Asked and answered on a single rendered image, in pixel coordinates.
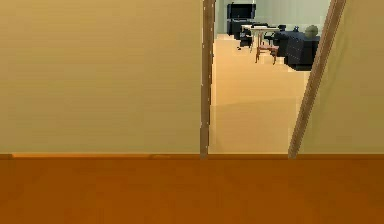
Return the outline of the black office chair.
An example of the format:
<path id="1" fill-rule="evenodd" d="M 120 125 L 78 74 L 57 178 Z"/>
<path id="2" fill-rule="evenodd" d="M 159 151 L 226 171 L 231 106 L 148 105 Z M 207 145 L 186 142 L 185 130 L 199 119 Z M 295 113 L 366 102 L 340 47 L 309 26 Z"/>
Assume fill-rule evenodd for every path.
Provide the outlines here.
<path id="1" fill-rule="evenodd" d="M 251 47 L 253 43 L 251 31 L 242 29 L 238 35 L 238 40 L 240 41 L 239 47 Z"/>

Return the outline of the black chest of drawers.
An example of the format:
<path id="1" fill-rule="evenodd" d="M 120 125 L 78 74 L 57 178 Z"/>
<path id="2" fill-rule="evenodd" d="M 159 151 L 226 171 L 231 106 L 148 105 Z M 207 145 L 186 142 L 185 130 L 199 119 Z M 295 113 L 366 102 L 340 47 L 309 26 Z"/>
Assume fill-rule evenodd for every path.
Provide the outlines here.
<path id="1" fill-rule="evenodd" d="M 317 52 L 319 36 L 307 38 L 303 32 L 279 31 L 274 34 L 274 44 L 279 47 L 278 57 L 296 71 L 310 71 Z"/>

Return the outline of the black television stand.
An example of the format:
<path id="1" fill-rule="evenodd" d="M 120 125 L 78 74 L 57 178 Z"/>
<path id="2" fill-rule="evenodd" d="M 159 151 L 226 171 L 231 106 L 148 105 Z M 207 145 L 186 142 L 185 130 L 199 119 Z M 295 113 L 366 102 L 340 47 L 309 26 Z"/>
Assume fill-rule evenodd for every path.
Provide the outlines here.
<path id="1" fill-rule="evenodd" d="M 228 20 L 227 21 L 227 34 L 233 36 L 236 40 L 240 39 L 242 32 L 242 25 L 251 25 L 252 21 L 248 20 Z"/>

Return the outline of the white table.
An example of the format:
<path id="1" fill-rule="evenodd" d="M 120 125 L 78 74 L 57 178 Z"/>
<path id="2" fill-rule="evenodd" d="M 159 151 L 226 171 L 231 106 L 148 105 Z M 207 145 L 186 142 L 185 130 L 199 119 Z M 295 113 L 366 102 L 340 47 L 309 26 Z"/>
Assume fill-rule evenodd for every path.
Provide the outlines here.
<path id="1" fill-rule="evenodd" d="M 267 26 L 255 26 L 255 25 L 242 25 L 241 26 L 241 37 L 249 37 L 245 30 L 250 32 L 250 37 L 252 38 L 252 42 L 250 45 L 250 50 L 253 48 L 258 48 L 260 45 L 260 37 L 259 34 L 263 35 L 266 32 L 275 32 L 278 31 L 278 28 L 267 27 Z"/>

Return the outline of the black television set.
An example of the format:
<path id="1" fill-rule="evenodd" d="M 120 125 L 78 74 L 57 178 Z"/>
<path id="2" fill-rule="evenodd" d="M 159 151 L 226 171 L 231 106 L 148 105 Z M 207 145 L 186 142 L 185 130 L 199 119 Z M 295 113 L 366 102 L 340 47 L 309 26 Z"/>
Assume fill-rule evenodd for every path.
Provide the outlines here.
<path id="1" fill-rule="evenodd" d="M 255 17 L 255 4 L 228 4 L 227 18 L 228 19 L 253 19 Z"/>

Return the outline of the brown wooden chair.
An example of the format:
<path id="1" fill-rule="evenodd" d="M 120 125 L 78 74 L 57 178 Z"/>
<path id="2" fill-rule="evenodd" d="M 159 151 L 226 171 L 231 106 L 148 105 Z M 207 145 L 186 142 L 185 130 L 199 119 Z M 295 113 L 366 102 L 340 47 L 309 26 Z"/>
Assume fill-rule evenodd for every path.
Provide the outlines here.
<path id="1" fill-rule="evenodd" d="M 264 52 L 269 52 L 270 55 L 273 57 L 273 63 L 276 63 L 277 54 L 279 51 L 278 46 L 265 44 L 263 41 L 263 34 L 258 34 L 258 42 L 257 42 L 257 48 L 256 48 L 256 55 L 255 55 L 255 62 L 258 62 L 260 59 L 260 55 Z"/>

